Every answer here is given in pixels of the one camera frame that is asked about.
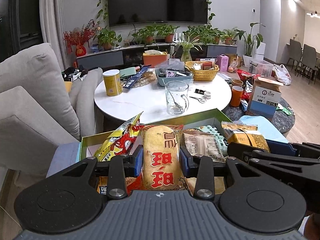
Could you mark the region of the right hand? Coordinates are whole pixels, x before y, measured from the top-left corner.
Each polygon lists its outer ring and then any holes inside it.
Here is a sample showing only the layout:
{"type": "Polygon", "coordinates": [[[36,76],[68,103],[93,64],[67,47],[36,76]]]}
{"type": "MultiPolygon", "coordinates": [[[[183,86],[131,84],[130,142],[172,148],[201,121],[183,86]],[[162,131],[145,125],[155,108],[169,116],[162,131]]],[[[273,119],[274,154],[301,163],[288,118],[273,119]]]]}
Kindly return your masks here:
{"type": "Polygon", "coordinates": [[[320,214],[313,213],[308,217],[304,227],[304,237],[308,240],[320,240],[320,214]]]}

